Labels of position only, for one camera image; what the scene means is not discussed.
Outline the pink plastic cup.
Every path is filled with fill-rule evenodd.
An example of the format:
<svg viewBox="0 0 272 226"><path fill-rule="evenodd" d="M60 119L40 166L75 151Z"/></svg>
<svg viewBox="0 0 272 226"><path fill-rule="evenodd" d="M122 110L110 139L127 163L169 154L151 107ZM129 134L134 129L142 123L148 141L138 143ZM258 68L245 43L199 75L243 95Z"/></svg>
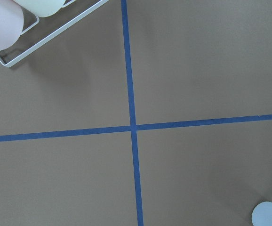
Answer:
<svg viewBox="0 0 272 226"><path fill-rule="evenodd" d="M12 0L0 0L0 50L12 46L24 26L22 8Z"/></svg>

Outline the light blue plastic cup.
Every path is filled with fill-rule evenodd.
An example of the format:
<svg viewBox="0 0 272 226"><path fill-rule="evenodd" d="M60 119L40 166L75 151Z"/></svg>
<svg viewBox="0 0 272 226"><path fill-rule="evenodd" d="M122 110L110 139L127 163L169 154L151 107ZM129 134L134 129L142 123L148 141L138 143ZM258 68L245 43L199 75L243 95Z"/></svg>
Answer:
<svg viewBox="0 0 272 226"><path fill-rule="evenodd" d="M252 212L254 226L272 226L272 202L262 202Z"/></svg>

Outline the cream plastic cup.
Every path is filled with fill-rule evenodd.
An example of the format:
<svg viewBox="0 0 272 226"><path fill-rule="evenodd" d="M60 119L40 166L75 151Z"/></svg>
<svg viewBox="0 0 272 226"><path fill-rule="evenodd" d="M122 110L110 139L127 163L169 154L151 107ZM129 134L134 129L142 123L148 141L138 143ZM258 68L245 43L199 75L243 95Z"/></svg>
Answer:
<svg viewBox="0 0 272 226"><path fill-rule="evenodd" d="M66 0L14 0L14 2L38 17L48 17L58 12Z"/></svg>

